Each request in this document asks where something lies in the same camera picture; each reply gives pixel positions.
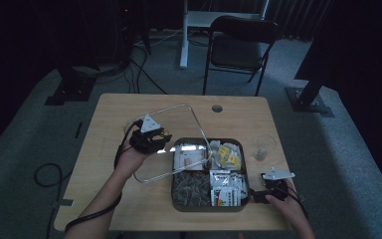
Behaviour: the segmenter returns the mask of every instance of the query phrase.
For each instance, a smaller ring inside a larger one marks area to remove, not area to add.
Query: black curtain
[[[295,78],[338,91],[382,172],[382,1],[335,0]]]

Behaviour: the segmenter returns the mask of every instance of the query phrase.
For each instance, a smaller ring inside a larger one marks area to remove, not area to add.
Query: small white object
[[[269,180],[279,180],[279,179],[291,178],[291,177],[295,177],[295,174],[293,172],[283,171],[275,167],[272,167],[271,172],[268,172],[263,175],[263,179],[269,179]]]
[[[144,116],[141,132],[149,132],[160,129],[160,124],[157,123],[149,114]]]
[[[266,158],[267,155],[268,155],[268,150],[263,147],[260,147],[256,153],[255,158],[256,160],[263,160]]]

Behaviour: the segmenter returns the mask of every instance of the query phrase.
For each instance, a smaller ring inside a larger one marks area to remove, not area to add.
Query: wrist
[[[309,225],[305,225],[295,229],[298,238],[300,239],[315,239],[314,232]]]

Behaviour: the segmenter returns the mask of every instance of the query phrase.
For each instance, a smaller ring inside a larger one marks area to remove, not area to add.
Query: wooden table
[[[216,96],[163,96],[104,94],[80,151],[64,199],[72,206],[61,205],[55,227],[77,218],[92,201],[113,171],[113,160],[123,138],[124,124],[134,118],[178,104],[192,107],[207,137],[234,138],[244,149],[250,187],[264,189],[261,172],[272,167],[288,170],[276,126],[264,98]],[[212,111],[213,105],[223,108]],[[260,135],[276,140],[276,148],[264,160],[256,160]],[[110,230],[123,231],[204,231],[204,230],[286,230],[282,215],[271,205],[253,200],[240,212],[179,212],[172,206],[171,176],[143,184],[128,179],[122,200],[116,207]]]

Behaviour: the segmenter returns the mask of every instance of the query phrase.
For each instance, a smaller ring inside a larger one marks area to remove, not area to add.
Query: dark background
[[[136,16],[116,13],[113,2],[0,2],[0,134],[51,70],[127,55],[119,34]],[[181,28],[182,1],[148,9],[148,28]],[[382,2],[335,0],[296,77],[339,92],[382,171]]]

